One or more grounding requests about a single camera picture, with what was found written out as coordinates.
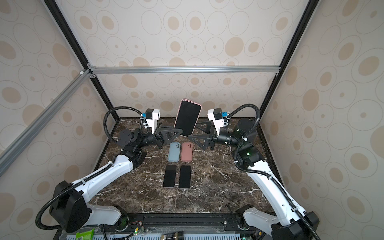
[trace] green package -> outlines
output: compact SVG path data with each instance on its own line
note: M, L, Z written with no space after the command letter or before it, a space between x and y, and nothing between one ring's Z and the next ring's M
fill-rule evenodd
M76 233L76 240L92 240L94 230L95 229L86 232Z

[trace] smartphone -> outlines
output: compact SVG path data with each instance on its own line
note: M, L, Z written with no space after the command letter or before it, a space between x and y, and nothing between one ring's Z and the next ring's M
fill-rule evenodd
M176 180L176 165L167 165L164 174L163 187L174 187Z
M180 178L179 188L190 188L191 187L191 166L180 167Z
M180 157L180 143L171 142L169 144L168 162L178 162Z
M184 142L181 148L181 161L190 162L192 161L193 147L191 142Z
M200 104L194 103L188 99L181 100L174 128L182 129L182 136L188 137L189 135L192 135L200 111Z

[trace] smartphone in pink case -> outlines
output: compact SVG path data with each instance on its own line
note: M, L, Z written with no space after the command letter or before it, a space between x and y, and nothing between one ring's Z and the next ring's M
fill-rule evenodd
M191 142L184 142L181 147L181 161L182 162L190 162L192 161L192 152L193 145Z
M174 128L182 129L182 136L188 137L189 135L192 135L200 111L200 104L194 103L188 99L181 100Z

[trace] brown marble surface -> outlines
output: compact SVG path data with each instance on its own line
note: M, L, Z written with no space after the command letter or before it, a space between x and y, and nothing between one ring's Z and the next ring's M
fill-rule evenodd
M162 118L165 126L173 126L174 118ZM232 130L238 119L231 119L229 129ZM134 130L139 127L137 119L121 119L115 133L125 128ZM195 128L194 134L202 134ZM186 137L179 136L176 142L189 142ZM255 146L265 156L258 137ZM261 190L244 172L240 172L233 164L228 146L215 146L215 150L201 150L194 145L193 160L190 163L168 162L169 145L163 149L157 146L142 148L147 152L144 163L127 173L100 191L90 204L119 205L130 213L202 213L228 212L227 204L233 211L252 204L264 212L273 212L269 202ZM110 144L103 157L100 167L105 165L114 155L119 154L120 147ZM165 167L168 164L177 165L176 184L174 188L162 186ZM179 189L180 166L191 165L191 188Z

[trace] black smartphone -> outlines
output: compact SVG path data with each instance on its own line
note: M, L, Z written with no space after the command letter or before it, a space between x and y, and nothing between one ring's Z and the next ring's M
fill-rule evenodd
M167 165L164 174L163 187L174 187L176 180L176 165Z
M180 167L180 178L179 188L190 188L191 187L191 166Z
M192 135L200 111L200 104L194 103L188 99L181 100L174 128L182 129L182 136L188 137L189 135Z

